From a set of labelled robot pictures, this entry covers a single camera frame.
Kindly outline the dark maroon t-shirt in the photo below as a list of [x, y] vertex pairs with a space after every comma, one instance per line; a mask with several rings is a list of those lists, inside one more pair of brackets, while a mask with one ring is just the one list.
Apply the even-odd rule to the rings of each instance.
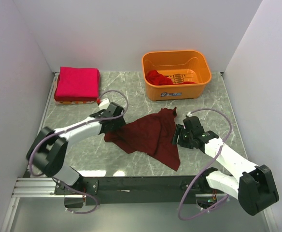
[[128, 154], [139, 151], [163, 163], [174, 171], [180, 167], [179, 152], [172, 144], [175, 134], [177, 108], [162, 108], [104, 136], [104, 141], [114, 143]]

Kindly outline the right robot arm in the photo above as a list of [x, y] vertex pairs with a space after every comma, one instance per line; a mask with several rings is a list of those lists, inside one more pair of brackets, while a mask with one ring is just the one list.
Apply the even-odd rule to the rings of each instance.
[[186, 187], [180, 203], [184, 203], [193, 186], [209, 193], [219, 190], [237, 199], [251, 216], [279, 201], [279, 194], [271, 169], [248, 161], [230, 148], [216, 133], [205, 131], [196, 116], [187, 117], [176, 125], [172, 143], [189, 149], [199, 149], [229, 171], [229, 175], [212, 168], [203, 168]]

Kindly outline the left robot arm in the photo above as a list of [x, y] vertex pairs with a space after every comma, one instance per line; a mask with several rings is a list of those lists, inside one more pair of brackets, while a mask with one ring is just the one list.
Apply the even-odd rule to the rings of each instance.
[[43, 175], [66, 184], [71, 194], [84, 191], [86, 183], [83, 176], [64, 163], [68, 147], [88, 137], [122, 127], [126, 124], [124, 113], [125, 109], [114, 102], [101, 103], [98, 112], [80, 122], [54, 130], [42, 128], [26, 155], [29, 169], [35, 166]]

